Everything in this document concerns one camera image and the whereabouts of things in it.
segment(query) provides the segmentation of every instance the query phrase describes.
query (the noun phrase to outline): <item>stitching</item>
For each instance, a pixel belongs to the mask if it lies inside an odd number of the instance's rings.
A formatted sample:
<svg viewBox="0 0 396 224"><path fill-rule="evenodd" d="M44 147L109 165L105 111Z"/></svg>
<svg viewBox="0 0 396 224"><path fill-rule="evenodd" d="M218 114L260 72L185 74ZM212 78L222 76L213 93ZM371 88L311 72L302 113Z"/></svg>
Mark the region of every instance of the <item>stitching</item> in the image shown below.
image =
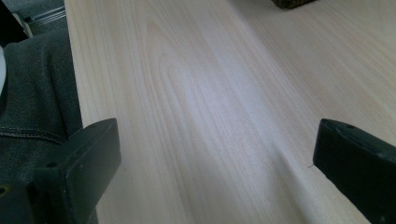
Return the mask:
<svg viewBox="0 0 396 224"><path fill-rule="evenodd" d="M59 137L60 139L63 139L60 135L55 134L55 133L50 133L50 132L46 132L46 131L41 131L41 130L37 130L37 129L26 129L26 128L8 128L8 127L0 127L1 129L9 129L9 130L19 130L19 131L35 131L35 132L40 132L40 133L48 133L51 135L54 135L56 137Z"/></svg>
<svg viewBox="0 0 396 224"><path fill-rule="evenodd" d="M49 141L58 143L59 145L61 144L61 142L56 140L56 139L49 138L49 137L43 136L43 135L38 135L38 134L22 134L22 133L3 133L3 132L0 132L0 135L11 136L11 137L41 138L41 139L45 139L45 140L49 140Z"/></svg>

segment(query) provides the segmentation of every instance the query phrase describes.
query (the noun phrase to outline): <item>floor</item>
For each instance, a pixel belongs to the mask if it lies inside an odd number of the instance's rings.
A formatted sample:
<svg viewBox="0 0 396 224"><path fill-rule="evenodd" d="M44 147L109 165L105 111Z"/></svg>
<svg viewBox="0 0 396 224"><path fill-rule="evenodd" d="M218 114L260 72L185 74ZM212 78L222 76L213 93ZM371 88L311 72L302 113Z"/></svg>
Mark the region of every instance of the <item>floor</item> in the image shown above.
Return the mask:
<svg viewBox="0 0 396 224"><path fill-rule="evenodd" d="M38 15L64 6L64 0L2 0L11 12L19 12L23 18ZM67 28L66 17L32 29L33 35L41 35L56 29Z"/></svg>

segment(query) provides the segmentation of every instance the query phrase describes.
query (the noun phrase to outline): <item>wooden table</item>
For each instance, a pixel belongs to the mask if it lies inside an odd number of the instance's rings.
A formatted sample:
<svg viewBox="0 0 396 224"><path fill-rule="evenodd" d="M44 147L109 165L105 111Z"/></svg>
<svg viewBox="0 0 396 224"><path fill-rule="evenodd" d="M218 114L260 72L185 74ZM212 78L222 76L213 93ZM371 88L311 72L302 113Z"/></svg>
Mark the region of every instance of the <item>wooden table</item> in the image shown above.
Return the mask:
<svg viewBox="0 0 396 224"><path fill-rule="evenodd" d="M85 125L117 118L101 223L367 223L320 119L396 145L396 2L66 0Z"/></svg>

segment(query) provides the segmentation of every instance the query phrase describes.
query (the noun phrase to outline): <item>black plastic object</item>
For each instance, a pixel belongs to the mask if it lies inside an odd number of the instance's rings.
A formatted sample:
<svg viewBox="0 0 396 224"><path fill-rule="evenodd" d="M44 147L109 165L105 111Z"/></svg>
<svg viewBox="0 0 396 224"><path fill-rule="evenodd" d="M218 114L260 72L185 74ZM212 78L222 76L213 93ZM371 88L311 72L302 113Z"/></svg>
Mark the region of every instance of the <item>black plastic object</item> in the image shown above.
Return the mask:
<svg viewBox="0 0 396 224"><path fill-rule="evenodd" d="M323 119L314 164L372 223L396 223L396 147Z"/></svg>
<svg viewBox="0 0 396 224"><path fill-rule="evenodd" d="M35 168L33 183L0 185L1 224L86 224L120 165L117 121L94 123Z"/></svg>
<svg viewBox="0 0 396 224"><path fill-rule="evenodd" d="M3 1L0 1L0 46L5 47L9 43L20 42L27 37L21 25L12 16Z"/></svg>

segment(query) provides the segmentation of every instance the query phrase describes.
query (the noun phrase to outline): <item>table top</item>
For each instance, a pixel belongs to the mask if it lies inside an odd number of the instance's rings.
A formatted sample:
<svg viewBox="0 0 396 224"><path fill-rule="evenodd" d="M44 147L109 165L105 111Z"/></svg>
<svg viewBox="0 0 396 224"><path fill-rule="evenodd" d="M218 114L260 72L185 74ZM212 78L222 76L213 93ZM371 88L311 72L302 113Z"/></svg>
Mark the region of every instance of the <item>table top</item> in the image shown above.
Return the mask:
<svg viewBox="0 0 396 224"><path fill-rule="evenodd" d="M368 223L319 121L396 145L396 2L66 0L84 125L117 118L101 223Z"/></svg>

